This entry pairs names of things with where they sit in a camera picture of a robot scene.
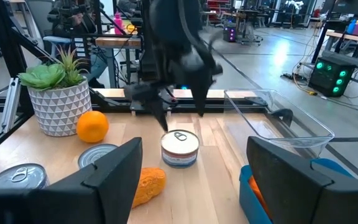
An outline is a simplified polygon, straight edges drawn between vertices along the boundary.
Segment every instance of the tin can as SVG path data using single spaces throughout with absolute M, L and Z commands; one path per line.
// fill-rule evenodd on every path
M 47 173 L 38 164 L 21 164 L 0 173 L 0 189 L 43 189 L 48 185 Z
M 161 138 L 162 160 L 171 167 L 186 168 L 197 160 L 200 140 L 186 130 L 172 130 Z
M 98 144 L 97 146 L 90 147 L 80 155 L 80 158 L 78 158 L 78 166 L 82 169 L 87 165 L 94 163 L 100 157 L 115 150 L 117 147 L 118 146 L 113 144 Z

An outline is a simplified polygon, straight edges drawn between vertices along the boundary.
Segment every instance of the succulent plant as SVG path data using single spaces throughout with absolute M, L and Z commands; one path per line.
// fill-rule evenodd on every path
M 62 48 L 59 50 L 60 61 L 52 65 L 38 65 L 27 68 L 25 73 L 20 73 L 18 77 L 22 85 L 44 91 L 56 88 L 67 88 L 80 84 L 85 80 L 81 74 L 88 73 L 85 69 L 77 69 L 79 59 L 74 60 L 75 50 L 68 49 L 66 52 Z

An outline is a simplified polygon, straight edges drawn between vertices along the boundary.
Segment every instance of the white geometric planter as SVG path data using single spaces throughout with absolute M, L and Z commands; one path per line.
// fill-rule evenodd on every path
M 35 116 L 49 136 L 76 134 L 78 118 L 92 110 L 88 82 L 58 90 L 37 91 L 28 88 Z

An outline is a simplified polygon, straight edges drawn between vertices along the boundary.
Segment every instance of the silver can lid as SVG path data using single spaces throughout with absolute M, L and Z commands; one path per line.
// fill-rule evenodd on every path
M 0 173 L 0 189 L 41 189 L 47 183 L 47 173 L 38 164 L 21 164 Z
M 78 166 L 80 169 L 84 168 L 87 165 L 97 161 L 100 157 L 113 151 L 117 147 L 118 146 L 113 144 L 99 144 L 97 146 L 93 146 L 81 154 L 80 158 L 78 159 Z
M 171 130 L 161 139 L 161 146 L 174 154 L 189 154 L 198 149 L 198 137 L 186 130 Z

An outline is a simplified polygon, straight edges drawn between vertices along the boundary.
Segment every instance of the clear plastic container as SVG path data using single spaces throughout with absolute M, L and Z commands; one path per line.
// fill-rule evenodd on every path
M 317 158 L 334 137 L 325 125 L 274 90 L 226 90 L 224 96 L 224 128 L 244 159 L 249 136 L 308 158 Z

